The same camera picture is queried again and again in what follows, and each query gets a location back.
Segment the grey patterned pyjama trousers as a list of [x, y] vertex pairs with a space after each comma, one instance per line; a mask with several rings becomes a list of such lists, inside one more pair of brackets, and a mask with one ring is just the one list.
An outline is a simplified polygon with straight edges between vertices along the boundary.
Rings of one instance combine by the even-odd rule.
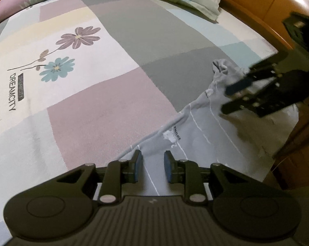
[[138, 182], [125, 184], [123, 194], [180, 195], [183, 187], [169, 184], [165, 176], [166, 151], [177, 160], [194, 161], [200, 167], [221, 163], [258, 181], [266, 178], [273, 156], [298, 122], [297, 107], [289, 106], [263, 118], [249, 110], [223, 115], [221, 106], [228, 102], [225, 88], [241, 79], [245, 70], [228, 60], [216, 59], [212, 71], [212, 83], [196, 100], [121, 155], [121, 159], [130, 159], [140, 150], [143, 156]]

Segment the wooden headboard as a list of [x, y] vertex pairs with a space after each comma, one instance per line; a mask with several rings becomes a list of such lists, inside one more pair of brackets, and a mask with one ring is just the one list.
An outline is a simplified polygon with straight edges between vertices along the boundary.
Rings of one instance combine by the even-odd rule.
[[220, 7], [250, 26], [278, 50], [295, 46], [282, 20], [290, 12], [309, 16], [309, 0], [221, 0]]

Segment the checked patchwork bed sheet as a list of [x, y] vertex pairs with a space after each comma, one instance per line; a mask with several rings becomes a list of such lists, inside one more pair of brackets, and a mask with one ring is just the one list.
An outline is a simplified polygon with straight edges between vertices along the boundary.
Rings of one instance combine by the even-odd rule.
[[0, 229], [15, 194], [99, 167], [158, 131], [213, 81], [275, 53], [226, 11], [160, 0], [49, 0], [0, 23]]

